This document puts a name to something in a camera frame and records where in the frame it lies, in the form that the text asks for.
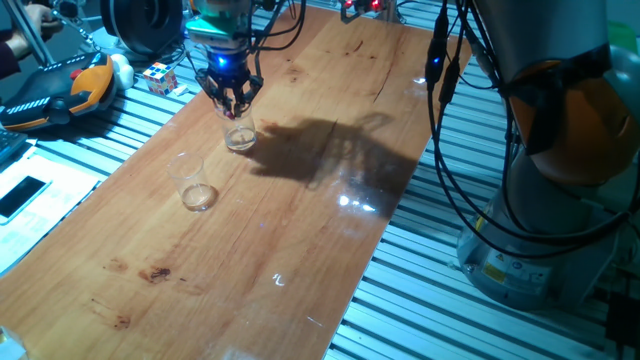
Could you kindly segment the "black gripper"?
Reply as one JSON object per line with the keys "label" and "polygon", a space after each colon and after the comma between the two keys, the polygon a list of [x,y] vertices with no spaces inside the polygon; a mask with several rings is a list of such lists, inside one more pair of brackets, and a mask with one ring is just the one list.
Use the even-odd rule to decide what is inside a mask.
{"label": "black gripper", "polygon": [[[232,118],[233,114],[235,118],[242,117],[264,84],[262,77],[251,75],[247,65],[248,49],[246,47],[237,49],[206,47],[205,53],[207,68],[203,75],[199,74],[195,77],[197,83],[224,118]],[[233,112],[216,86],[233,89],[235,98]]]}

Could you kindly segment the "person hand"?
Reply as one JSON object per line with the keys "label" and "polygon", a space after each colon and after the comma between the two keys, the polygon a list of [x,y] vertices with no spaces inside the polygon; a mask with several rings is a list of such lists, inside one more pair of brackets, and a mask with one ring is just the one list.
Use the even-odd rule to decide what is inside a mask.
{"label": "person hand", "polygon": [[[44,41],[63,29],[62,23],[53,17],[49,7],[29,3],[24,9],[34,29]],[[22,59],[30,53],[29,42],[16,25],[12,25],[3,42],[17,59]]]}

